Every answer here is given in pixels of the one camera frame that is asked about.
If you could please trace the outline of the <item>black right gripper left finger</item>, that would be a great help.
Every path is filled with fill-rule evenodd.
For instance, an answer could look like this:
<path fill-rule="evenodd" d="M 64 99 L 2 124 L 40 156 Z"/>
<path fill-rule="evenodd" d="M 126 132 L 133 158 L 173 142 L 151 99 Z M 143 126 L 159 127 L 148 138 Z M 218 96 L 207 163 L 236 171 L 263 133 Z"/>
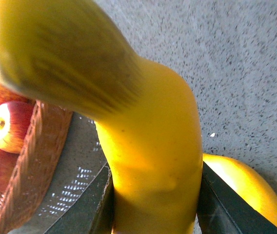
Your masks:
<path fill-rule="evenodd" d="M 113 226 L 114 192 L 111 170 L 105 164 L 77 201 L 47 234 L 110 234 Z"/>

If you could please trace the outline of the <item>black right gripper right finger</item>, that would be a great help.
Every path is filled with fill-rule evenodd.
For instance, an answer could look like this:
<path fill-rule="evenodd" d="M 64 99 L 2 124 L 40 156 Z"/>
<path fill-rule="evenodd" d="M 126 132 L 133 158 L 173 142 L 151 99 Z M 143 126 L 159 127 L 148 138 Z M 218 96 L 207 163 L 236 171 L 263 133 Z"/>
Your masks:
<path fill-rule="evenodd" d="M 203 234 L 277 234 L 277 226 L 253 209 L 206 163 L 197 217 Z"/>

